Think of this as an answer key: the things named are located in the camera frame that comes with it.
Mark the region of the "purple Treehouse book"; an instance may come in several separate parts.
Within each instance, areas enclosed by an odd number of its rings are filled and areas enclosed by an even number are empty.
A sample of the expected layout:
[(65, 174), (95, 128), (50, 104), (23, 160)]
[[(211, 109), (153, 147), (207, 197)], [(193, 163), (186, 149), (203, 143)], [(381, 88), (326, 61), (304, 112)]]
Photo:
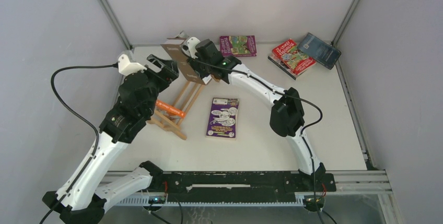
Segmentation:
[(256, 56), (257, 46), (255, 36), (220, 36), (219, 50), (223, 56)]

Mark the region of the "wooden book rack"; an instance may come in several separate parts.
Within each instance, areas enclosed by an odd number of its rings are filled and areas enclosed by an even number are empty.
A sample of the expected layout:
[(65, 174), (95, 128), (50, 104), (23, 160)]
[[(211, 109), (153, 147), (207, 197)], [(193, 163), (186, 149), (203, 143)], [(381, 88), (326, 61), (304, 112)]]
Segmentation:
[(179, 90), (172, 95), (172, 99), (157, 100), (154, 114), (146, 123), (156, 125), (165, 132), (171, 132), (180, 139), (187, 140), (181, 125), (206, 85), (185, 78), (179, 78), (178, 84)]

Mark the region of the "orange Treehouse book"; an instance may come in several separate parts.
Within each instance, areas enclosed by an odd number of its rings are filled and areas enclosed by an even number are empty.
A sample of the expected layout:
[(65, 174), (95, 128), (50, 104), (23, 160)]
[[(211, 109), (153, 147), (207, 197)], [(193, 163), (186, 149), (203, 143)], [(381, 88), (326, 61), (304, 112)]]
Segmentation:
[(166, 112), (168, 115), (177, 116), (179, 118), (185, 118), (186, 113), (172, 105), (169, 105), (161, 100), (156, 101), (156, 108), (160, 111)]

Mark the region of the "grey ianra book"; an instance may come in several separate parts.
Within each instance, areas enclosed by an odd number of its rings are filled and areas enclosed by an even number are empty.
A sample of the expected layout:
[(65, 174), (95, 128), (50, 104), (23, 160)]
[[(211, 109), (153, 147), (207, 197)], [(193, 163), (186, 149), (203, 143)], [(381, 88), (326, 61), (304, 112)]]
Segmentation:
[(175, 36), (175, 39), (187, 39), (188, 34), (185, 31), (181, 31)]

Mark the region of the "brown white Decorate book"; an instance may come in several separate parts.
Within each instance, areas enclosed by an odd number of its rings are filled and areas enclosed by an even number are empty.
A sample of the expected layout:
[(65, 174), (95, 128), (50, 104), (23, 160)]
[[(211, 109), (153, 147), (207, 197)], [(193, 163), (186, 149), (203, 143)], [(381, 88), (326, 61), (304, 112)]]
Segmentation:
[(211, 76), (201, 78), (200, 75), (188, 63), (188, 56), (183, 53), (183, 47), (187, 48), (187, 40), (185, 38), (170, 38), (161, 47), (177, 62), (178, 69), (187, 81), (191, 81), (201, 85), (207, 85), (211, 80)]

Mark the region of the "purple white cartoon book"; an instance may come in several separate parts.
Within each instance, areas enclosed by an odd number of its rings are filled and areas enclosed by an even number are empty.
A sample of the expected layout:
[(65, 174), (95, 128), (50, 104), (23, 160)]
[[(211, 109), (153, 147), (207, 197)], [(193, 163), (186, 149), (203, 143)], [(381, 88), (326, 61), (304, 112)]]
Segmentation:
[(205, 132), (206, 137), (235, 140), (238, 108), (239, 99), (213, 98)]

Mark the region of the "red Treehouse book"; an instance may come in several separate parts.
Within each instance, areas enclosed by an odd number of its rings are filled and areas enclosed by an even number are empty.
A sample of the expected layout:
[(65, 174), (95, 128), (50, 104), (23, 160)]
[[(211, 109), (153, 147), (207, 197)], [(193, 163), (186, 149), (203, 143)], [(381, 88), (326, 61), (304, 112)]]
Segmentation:
[(297, 43), (293, 39), (288, 39), (276, 46), (272, 50), (272, 54), (295, 76), (300, 76), (316, 63), (312, 57), (298, 49)]

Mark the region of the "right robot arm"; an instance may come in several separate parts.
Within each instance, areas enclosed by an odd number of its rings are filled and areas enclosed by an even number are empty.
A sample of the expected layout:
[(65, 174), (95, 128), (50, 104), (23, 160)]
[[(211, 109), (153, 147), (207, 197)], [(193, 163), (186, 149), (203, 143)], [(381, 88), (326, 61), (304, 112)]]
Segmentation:
[(302, 173), (302, 185), (310, 191), (322, 185), (326, 169), (316, 156), (308, 139), (305, 112), (306, 103), (315, 109), (318, 106), (300, 98), (295, 88), (283, 89), (251, 71), (240, 59), (224, 57), (215, 43), (196, 37), (186, 39), (181, 47), (187, 62), (201, 77), (213, 76), (229, 85), (242, 88), (258, 97), (270, 109), (270, 128), (275, 134), (286, 138), (297, 158), (298, 171)]

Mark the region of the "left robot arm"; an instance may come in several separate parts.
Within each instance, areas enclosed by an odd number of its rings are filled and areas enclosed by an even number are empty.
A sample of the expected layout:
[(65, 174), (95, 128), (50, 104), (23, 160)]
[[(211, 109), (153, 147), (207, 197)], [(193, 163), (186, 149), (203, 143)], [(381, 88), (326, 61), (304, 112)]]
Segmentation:
[(67, 182), (48, 191), (43, 202), (64, 223), (99, 223), (105, 213), (135, 192), (157, 191), (164, 185), (163, 171), (151, 161), (104, 186), (100, 185), (110, 165), (135, 139), (154, 114), (158, 95), (179, 77), (177, 63), (149, 55), (142, 65), (124, 51), (113, 64), (124, 80), (118, 98), (99, 127), (95, 141)]

